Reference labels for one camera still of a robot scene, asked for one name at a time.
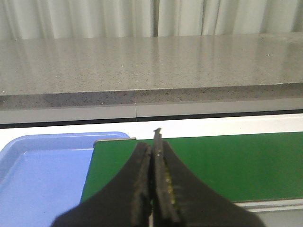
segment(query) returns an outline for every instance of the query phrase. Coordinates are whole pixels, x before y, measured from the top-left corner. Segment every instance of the gray countertop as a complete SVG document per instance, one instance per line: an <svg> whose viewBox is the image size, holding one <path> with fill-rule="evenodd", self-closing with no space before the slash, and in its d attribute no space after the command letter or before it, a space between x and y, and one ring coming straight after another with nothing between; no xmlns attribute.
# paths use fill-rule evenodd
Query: gray countertop
<svg viewBox="0 0 303 227"><path fill-rule="evenodd" d="M0 41L0 111L302 97L303 33Z"/></svg>

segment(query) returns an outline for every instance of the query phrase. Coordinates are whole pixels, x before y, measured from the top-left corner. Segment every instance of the glossy surface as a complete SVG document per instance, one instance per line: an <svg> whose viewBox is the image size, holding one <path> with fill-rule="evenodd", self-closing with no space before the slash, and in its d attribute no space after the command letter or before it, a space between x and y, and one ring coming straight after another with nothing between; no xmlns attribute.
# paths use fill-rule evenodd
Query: glossy surface
<svg viewBox="0 0 303 227"><path fill-rule="evenodd" d="M303 197L303 132L165 140L198 178L232 201ZM115 176L137 142L96 144L81 201Z"/></svg>
<svg viewBox="0 0 303 227"><path fill-rule="evenodd" d="M0 41L3 95L303 82L303 33Z"/></svg>

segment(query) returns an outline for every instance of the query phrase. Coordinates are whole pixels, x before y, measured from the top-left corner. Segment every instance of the plastic tray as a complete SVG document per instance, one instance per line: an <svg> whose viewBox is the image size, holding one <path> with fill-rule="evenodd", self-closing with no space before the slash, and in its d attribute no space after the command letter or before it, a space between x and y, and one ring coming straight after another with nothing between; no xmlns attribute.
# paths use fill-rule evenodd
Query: plastic tray
<svg viewBox="0 0 303 227"><path fill-rule="evenodd" d="M80 202L98 139L122 132L23 136L0 152L0 226L48 227Z"/></svg>

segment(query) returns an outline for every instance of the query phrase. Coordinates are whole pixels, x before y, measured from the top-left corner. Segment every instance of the curtain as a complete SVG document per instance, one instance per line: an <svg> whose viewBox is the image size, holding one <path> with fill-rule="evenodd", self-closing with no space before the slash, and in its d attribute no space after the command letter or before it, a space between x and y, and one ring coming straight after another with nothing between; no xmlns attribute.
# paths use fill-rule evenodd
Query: curtain
<svg viewBox="0 0 303 227"><path fill-rule="evenodd" d="M303 0L0 0L0 39L303 31Z"/></svg>

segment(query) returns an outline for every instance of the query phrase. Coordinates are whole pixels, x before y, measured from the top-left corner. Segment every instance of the gray panel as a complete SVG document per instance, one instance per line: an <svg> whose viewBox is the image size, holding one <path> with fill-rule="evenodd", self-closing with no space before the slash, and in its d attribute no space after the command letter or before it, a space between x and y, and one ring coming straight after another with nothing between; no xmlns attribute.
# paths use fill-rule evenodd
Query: gray panel
<svg viewBox="0 0 303 227"><path fill-rule="evenodd" d="M136 117L135 105L0 111L0 124Z"/></svg>
<svg viewBox="0 0 303 227"><path fill-rule="evenodd" d="M137 104L137 117L274 111L302 108L303 98L217 101L208 103Z"/></svg>

